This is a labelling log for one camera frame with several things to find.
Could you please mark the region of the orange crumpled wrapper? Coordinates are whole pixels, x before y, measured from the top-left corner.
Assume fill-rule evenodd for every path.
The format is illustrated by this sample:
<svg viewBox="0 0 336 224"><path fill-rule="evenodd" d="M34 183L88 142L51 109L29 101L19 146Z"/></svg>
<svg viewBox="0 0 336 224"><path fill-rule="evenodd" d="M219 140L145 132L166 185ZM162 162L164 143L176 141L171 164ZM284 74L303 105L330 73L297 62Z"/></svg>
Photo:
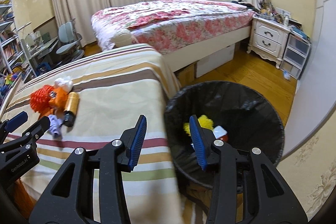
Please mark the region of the orange crumpled wrapper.
<svg viewBox="0 0 336 224"><path fill-rule="evenodd" d="M56 115L57 111L64 111L66 102L68 100L68 93L62 88L58 87L49 92L48 106L39 115L39 118L43 116Z"/></svg>

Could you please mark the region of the gold bottle black cap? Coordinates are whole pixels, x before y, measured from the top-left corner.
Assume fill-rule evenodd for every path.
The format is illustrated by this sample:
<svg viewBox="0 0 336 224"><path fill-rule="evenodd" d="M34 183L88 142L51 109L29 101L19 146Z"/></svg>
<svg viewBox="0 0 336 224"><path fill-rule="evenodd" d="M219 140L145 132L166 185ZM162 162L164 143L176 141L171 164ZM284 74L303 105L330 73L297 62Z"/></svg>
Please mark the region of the gold bottle black cap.
<svg viewBox="0 0 336 224"><path fill-rule="evenodd" d="M70 92L64 108L63 124L67 127L73 127L79 106L79 93Z"/></svg>

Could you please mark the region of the white bed frame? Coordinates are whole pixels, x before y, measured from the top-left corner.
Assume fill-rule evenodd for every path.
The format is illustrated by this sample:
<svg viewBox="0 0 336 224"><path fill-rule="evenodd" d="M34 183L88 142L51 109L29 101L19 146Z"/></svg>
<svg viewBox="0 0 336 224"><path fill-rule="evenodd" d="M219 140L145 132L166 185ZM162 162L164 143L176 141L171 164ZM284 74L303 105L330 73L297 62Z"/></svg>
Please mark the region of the white bed frame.
<svg viewBox="0 0 336 224"><path fill-rule="evenodd" d="M185 46L163 57L173 72L197 62L250 36L251 26L239 28L211 39Z"/></svg>

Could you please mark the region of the white nightstand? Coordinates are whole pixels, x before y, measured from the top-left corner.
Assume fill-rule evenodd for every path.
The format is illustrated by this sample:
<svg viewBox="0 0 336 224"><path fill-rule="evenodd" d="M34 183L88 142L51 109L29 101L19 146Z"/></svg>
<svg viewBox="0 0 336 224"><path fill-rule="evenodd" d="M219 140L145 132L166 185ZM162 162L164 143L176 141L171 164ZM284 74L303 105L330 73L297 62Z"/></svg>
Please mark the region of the white nightstand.
<svg viewBox="0 0 336 224"><path fill-rule="evenodd" d="M254 15L247 53L253 51L262 59L275 62L280 69L289 34L289 27Z"/></svg>

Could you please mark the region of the study desk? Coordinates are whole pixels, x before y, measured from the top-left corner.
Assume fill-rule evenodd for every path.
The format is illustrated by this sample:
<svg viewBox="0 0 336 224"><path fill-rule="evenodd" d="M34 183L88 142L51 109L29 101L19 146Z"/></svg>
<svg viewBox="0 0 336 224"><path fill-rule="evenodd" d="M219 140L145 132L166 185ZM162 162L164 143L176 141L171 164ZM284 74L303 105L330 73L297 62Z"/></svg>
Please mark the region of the study desk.
<svg viewBox="0 0 336 224"><path fill-rule="evenodd" d="M45 42L41 35L37 36L36 39L33 39L31 35L27 35L20 40L20 46L35 77L41 74L40 65L46 67L45 71L49 67L54 67L52 53L55 51L58 42L58 37Z"/></svg>

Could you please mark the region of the light blue desk chair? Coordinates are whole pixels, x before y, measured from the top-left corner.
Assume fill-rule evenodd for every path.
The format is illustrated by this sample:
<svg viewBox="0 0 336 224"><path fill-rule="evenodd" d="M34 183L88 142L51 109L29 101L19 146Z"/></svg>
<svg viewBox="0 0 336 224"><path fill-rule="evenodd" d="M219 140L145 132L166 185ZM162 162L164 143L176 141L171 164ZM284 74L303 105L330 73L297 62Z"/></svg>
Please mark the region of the light blue desk chair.
<svg viewBox="0 0 336 224"><path fill-rule="evenodd" d="M84 50L80 44L83 37L76 31L75 18L59 27L58 39L62 46L56 51L56 54L61 58L57 66L66 65L84 57Z"/></svg>

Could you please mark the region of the white wardrobe door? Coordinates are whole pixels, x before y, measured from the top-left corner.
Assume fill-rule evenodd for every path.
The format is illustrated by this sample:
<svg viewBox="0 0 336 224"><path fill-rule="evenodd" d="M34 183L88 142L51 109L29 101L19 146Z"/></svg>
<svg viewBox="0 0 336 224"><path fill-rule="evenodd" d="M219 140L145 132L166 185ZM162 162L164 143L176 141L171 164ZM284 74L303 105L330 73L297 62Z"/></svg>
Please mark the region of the white wardrobe door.
<svg viewBox="0 0 336 224"><path fill-rule="evenodd" d="M283 158L300 149L335 110L335 0L316 0L311 41L285 126Z"/></svg>

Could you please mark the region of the translucent plastic drawer unit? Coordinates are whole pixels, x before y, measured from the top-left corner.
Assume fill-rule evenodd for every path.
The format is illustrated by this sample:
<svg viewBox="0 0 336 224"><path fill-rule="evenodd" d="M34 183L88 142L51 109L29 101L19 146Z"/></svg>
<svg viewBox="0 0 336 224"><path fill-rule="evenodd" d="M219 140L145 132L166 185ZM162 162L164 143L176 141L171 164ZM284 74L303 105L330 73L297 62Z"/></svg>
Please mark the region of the translucent plastic drawer unit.
<svg viewBox="0 0 336 224"><path fill-rule="evenodd" d="M311 44L295 32L291 32L282 57L280 69L298 80L309 56Z"/></svg>

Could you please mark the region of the yellow foam net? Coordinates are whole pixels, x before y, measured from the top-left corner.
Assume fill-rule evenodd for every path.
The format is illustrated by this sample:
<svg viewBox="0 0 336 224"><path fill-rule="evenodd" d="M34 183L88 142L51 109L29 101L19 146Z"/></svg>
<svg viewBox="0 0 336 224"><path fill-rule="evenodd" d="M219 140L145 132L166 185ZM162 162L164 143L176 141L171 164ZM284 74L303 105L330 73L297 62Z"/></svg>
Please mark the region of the yellow foam net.
<svg viewBox="0 0 336 224"><path fill-rule="evenodd" d="M211 131L214 129L214 122L210 118L208 118L206 115L201 115L198 118L198 122L202 128L206 128ZM189 136L191 136L189 123L185 123L183 125L183 129Z"/></svg>

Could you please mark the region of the white round bedpost ball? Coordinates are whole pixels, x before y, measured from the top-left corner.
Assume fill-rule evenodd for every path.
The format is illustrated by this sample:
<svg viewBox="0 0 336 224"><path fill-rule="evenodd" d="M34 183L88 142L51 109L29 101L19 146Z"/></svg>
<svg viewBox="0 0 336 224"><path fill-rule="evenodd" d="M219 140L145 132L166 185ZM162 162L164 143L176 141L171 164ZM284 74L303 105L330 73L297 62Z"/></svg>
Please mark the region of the white round bedpost ball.
<svg viewBox="0 0 336 224"><path fill-rule="evenodd" d="M133 42L133 35L127 29L118 30L112 38L116 48L129 46Z"/></svg>

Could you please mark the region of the small blue floor trash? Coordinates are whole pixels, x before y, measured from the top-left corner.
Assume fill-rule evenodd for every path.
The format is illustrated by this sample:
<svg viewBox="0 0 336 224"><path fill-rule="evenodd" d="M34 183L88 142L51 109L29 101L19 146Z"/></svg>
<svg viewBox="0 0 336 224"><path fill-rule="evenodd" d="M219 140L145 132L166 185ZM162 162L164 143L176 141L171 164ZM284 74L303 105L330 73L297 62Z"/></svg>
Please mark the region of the small blue floor trash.
<svg viewBox="0 0 336 224"><path fill-rule="evenodd" d="M287 81L290 81L290 79L291 79L291 75L287 71L283 71L283 77Z"/></svg>

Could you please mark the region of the red bottle black cap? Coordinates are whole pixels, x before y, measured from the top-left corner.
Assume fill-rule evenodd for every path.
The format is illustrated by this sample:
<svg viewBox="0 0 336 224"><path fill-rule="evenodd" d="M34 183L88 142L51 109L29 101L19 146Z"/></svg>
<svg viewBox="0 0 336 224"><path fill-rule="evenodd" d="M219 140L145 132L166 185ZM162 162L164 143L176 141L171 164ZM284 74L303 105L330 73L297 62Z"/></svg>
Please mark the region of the red bottle black cap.
<svg viewBox="0 0 336 224"><path fill-rule="evenodd" d="M216 139L220 139L224 142L228 142L227 131L224 128L222 128L222 126L216 126L213 129L213 133L214 133Z"/></svg>

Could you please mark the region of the orange foam net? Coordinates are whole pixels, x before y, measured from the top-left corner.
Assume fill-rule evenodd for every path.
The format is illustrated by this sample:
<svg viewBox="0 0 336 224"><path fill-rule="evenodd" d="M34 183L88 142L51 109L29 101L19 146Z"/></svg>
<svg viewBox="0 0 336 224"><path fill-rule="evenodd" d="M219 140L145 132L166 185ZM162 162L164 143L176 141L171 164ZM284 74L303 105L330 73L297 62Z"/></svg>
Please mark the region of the orange foam net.
<svg viewBox="0 0 336 224"><path fill-rule="evenodd" d="M53 86L44 85L30 95L30 107L34 112L42 114L42 112L50 108L50 94L54 91L55 88Z"/></svg>

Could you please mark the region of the white bookshelf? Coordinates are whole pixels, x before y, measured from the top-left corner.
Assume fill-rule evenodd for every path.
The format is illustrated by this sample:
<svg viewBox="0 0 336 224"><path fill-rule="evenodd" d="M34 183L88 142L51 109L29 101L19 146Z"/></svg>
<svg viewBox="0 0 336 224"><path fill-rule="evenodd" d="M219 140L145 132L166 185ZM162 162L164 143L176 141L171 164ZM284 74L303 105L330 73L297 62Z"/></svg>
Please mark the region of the white bookshelf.
<svg viewBox="0 0 336 224"><path fill-rule="evenodd" d="M13 0L1 0L1 72L14 74L17 68L27 82L36 76L30 61L28 46L23 41L28 22L17 27Z"/></svg>

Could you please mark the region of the black lined trash bin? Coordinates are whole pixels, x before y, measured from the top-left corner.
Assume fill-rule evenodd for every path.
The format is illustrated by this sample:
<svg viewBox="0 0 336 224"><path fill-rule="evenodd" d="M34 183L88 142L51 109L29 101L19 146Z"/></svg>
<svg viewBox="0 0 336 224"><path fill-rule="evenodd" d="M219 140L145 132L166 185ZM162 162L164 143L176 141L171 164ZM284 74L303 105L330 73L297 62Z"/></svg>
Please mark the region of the black lined trash bin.
<svg viewBox="0 0 336 224"><path fill-rule="evenodd" d="M164 112L168 146L181 192L191 184L201 189L213 187L213 175L202 171L191 137L184 130L192 115L205 115L214 126L221 126L232 147L244 151L259 147L274 166L279 164L285 142L284 126L262 94L229 81L186 86L169 100Z"/></svg>

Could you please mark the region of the white storage box under bed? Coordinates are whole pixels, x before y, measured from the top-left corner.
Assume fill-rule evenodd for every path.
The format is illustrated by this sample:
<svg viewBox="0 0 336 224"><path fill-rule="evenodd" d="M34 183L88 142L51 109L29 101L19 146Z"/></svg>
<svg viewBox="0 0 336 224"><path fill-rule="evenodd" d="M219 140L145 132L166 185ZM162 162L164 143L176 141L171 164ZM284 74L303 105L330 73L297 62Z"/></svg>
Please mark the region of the white storage box under bed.
<svg viewBox="0 0 336 224"><path fill-rule="evenodd" d="M196 64L196 78L199 78L223 64L231 61L235 53L235 44L221 49L207 57L202 58Z"/></svg>

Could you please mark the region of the floral bed cover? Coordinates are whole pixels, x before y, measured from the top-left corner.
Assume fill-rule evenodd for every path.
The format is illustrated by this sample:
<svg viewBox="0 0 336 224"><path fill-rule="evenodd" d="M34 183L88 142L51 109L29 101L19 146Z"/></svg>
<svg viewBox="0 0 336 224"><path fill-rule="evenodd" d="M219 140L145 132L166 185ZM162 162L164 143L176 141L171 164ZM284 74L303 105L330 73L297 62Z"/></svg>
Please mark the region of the floral bed cover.
<svg viewBox="0 0 336 224"><path fill-rule="evenodd" d="M127 29L133 35L132 44L149 44L165 55L249 26L255 13L232 2L155 0L100 10L91 23L102 51L116 47L112 38Z"/></svg>

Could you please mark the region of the striped bed sheet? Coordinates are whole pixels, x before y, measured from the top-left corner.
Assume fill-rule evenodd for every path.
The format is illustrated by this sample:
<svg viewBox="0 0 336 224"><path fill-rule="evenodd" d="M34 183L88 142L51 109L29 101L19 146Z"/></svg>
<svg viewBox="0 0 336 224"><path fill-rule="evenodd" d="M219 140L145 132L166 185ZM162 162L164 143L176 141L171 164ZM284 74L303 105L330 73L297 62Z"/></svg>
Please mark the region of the striped bed sheet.
<svg viewBox="0 0 336 224"><path fill-rule="evenodd" d="M38 141L40 162L22 178L23 194L36 202L57 170L77 147L99 149L146 116L147 132L134 171L123 173L123 188L133 223L204 223L206 215L178 190L167 144L163 113L179 91L174 73L163 56L145 44L92 55L43 74L11 93L2 119L25 111L27 124L9 135L19 135L39 117L30 95L58 78L69 77L80 96L72 128L60 139L45 134Z"/></svg>

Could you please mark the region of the white crumpled tissue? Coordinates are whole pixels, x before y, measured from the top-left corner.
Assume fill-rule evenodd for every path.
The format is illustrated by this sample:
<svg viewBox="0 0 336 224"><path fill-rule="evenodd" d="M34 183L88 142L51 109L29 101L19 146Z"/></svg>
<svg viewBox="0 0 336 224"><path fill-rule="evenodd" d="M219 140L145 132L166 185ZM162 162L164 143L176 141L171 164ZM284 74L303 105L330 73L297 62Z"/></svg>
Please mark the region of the white crumpled tissue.
<svg viewBox="0 0 336 224"><path fill-rule="evenodd" d="M69 76L59 77L54 82L55 88L62 88L66 93L71 92L73 86L74 86L74 83L71 77Z"/></svg>

